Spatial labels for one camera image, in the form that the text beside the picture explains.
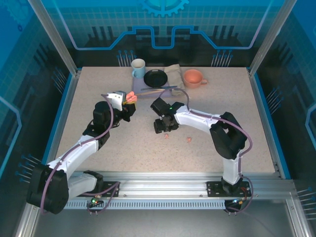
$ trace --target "gear logo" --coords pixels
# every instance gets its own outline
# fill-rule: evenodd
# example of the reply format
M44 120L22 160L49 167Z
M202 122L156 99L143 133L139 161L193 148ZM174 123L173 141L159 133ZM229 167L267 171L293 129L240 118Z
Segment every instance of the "gear logo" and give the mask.
M10 16L21 25L29 15L29 5L26 0L0 0L0 7L5 6Z
M153 13L155 17L178 14L178 10L183 10L184 4L188 3L188 0L140 0L143 10L147 10L149 14Z

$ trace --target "table surface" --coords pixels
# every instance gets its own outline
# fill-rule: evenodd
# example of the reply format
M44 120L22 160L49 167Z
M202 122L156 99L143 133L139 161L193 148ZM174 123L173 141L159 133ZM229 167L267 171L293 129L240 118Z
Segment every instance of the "table surface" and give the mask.
M191 68L182 67L182 74L187 69ZM242 171L273 173L275 169L246 68L195 69L209 83L187 89L190 107L212 114L232 113L253 140L253 149L242 159ZM130 67L83 67L57 155L62 155L81 137L93 118L94 105L103 100L101 94L129 92L131 88ZM209 134L188 126L168 133L168 139L165 133L155 134L153 123L158 117L150 109L154 100L138 99L131 122L121 121L119 127L112 129L107 143L82 163L78 171L222 172L222 158ZM169 104L185 103L186 97L165 100Z

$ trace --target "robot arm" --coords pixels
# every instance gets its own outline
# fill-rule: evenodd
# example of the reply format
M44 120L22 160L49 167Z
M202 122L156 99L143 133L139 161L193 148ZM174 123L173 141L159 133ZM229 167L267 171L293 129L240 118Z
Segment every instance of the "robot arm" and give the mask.
M156 133L170 132L176 130L179 125L187 125L210 134L216 151L223 157L223 189L231 194L238 188L242 181L238 170L239 153L245 146L246 136L231 125L201 116L220 117L240 127L232 114L226 112L223 115L212 115L196 110L188 111L183 103L175 102L171 106L161 98L155 100L151 108L160 117L154 122Z
M136 110L135 101L127 102L126 93L122 91L108 93L108 98L112 99L111 106L114 113L112 128L119 126L121 120L129 122L130 117ZM71 177L71 175L82 162L101 149L107 142L110 132L107 132L97 140L94 140L94 138L106 132L110 122L111 112L108 103L106 101L98 102L93 111L93 120L74 145L79 144L80 146L71 151L63 161L61 159L64 154L47 165L39 164L33 169L27 193L27 202L40 207L45 183L59 162L61 164L53 174L46 192L44 200L45 210L57 214L64 208L68 199L86 192L99 193L103 191L102 175L93 171L85 171L79 177Z

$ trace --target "cup handle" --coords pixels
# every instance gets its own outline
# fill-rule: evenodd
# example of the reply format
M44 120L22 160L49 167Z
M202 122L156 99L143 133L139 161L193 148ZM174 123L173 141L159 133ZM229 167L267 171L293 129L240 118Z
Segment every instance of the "cup handle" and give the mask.
M208 84L208 80L207 79L203 79L201 85L206 85Z

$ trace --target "black plate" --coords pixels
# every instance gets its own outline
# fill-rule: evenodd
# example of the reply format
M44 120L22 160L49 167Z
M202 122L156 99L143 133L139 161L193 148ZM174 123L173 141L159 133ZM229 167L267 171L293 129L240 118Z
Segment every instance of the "black plate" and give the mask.
M159 69L153 69L146 72L144 75L144 82L147 86L152 88L162 87L168 81L167 74Z

